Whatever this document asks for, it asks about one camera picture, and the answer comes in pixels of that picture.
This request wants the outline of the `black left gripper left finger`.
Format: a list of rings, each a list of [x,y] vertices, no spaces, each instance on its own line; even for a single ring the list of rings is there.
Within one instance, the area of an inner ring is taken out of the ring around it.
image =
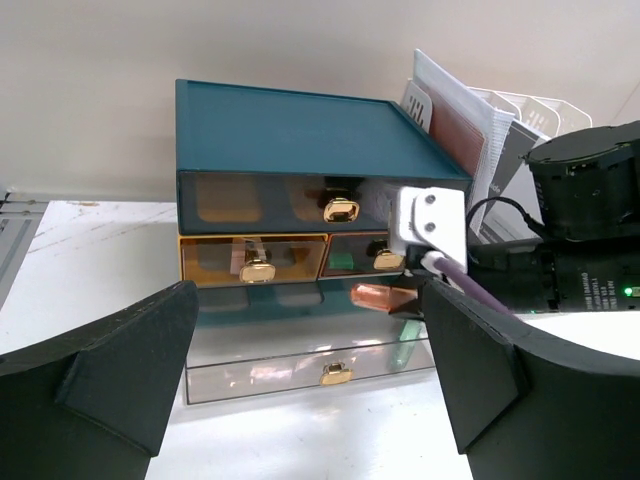
[[[197,288],[181,281],[2,354],[2,478],[144,478],[161,449],[197,315]]]

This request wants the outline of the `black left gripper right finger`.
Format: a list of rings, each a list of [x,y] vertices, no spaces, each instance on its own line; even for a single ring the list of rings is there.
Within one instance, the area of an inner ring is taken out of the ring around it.
[[[473,478],[638,478],[638,361],[551,335],[437,280],[420,299]]]

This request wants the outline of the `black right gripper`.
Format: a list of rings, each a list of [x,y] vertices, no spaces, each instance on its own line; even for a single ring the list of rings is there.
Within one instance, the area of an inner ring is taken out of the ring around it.
[[[468,247],[469,276],[518,313],[638,311],[638,122],[556,137],[524,162],[536,236]]]

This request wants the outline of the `grey booklet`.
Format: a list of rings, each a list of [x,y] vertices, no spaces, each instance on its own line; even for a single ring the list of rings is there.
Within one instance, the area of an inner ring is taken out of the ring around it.
[[[489,185],[490,197],[517,202],[537,222],[542,222],[534,179],[523,156],[549,140],[548,136],[513,120],[506,136],[500,160]],[[478,212],[482,222],[477,234],[481,244],[495,244],[537,238],[521,214],[504,202],[488,202]]]

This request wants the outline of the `dark drawer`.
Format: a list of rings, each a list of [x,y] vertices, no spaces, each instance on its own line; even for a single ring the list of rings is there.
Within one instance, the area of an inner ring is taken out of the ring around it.
[[[357,307],[354,279],[202,289],[189,405],[430,369],[426,328]]]

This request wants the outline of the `clear zip folder red paper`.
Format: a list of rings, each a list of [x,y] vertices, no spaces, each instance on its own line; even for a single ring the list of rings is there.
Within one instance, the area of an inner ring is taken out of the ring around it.
[[[492,106],[419,49],[412,81],[432,102],[429,135],[472,178],[471,208],[489,195],[514,115]]]

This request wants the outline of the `green cap black highlighter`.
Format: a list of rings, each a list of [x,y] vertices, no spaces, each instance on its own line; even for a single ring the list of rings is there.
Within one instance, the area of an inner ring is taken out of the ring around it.
[[[332,253],[329,255],[328,268],[332,270],[353,270],[353,256],[344,252]]]

